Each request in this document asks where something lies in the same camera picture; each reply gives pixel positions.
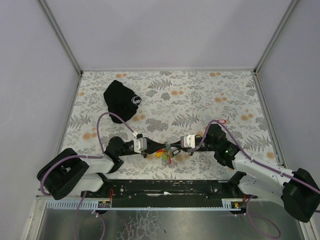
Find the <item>key bunch with coloured tags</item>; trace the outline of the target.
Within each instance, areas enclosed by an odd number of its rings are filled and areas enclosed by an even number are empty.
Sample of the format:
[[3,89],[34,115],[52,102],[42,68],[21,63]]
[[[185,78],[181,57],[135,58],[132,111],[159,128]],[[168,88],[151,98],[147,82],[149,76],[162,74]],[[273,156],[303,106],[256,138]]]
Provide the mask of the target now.
[[175,145],[171,146],[169,143],[164,143],[165,148],[159,149],[155,153],[156,158],[161,158],[163,161],[167,160],[171,165],[173,163],[173,158],[181,152],[179,148]]

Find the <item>red key tag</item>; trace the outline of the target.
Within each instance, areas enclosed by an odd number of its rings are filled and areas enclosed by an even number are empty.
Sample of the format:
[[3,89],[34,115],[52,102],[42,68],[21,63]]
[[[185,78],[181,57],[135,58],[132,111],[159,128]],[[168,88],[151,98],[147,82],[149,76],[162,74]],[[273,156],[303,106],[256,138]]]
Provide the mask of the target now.
[[225,124],[227,121],[225,119],[218,119],[219,123]]

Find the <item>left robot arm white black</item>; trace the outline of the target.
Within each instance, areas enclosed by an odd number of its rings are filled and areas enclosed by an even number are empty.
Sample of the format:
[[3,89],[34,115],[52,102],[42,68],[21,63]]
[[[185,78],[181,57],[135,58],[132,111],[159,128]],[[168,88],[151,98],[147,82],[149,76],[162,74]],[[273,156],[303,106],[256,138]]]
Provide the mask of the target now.
[[41,193],[61,200],[71,192],[96,192],[104,184],[105,174],[116,172],[124,164],[122,156],[139,154],[146,158],[166,147],[141,134],[138,137],[131,141],[112,137],[101,156],[79,155],[66,148],[38,172]]

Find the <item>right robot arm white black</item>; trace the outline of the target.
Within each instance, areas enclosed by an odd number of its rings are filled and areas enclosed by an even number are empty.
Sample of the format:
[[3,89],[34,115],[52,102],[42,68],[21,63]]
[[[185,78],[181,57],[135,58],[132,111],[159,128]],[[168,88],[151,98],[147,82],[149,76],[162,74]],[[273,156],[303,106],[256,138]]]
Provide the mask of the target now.
[[212,120],[203,137],[185,135],[172,147],[192,155],[194,152],[213,152],[214,159],[236,171],[232,180],[240,191],[284,207],[296,220],[307,223],[320,205],[320,189],[311,174],[303,169],[291,170],[256,160],[244,151],[227,127]]

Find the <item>floral table mat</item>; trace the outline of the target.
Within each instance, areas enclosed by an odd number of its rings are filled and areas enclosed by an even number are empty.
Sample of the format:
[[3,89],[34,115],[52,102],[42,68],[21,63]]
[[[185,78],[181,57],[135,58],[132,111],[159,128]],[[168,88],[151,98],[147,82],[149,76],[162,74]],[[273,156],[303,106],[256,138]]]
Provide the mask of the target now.
[[[107,115],[104,92],[117,80],[142,101],[127,125]],[[132,131],[158,143],[201,136],[210,120],[224,120],[254,159],[278,162],[267,120],[250,71],[86,71],[70,114],[62,149],[97,156],[112,137],[133,139]]]

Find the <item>black drawstring bag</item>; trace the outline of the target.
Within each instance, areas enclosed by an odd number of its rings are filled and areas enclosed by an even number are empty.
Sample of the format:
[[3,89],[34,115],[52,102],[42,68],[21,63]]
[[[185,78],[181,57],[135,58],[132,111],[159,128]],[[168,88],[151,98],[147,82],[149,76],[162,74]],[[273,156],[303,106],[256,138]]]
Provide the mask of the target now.
[[130,120],[142,102],[132,89],[124,86],[120,81],[114,80],[103,93],[108,112],[119,116],[124,122]]

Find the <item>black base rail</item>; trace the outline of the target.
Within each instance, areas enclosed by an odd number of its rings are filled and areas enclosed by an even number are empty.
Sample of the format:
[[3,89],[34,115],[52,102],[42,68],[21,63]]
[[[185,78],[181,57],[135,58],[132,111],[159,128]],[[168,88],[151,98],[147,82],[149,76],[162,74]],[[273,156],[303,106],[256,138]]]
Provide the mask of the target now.
[[245,194],[229,180],[109,179],[86,198],[111,200],[113,208],[214,208],[223,199],[243,200]]

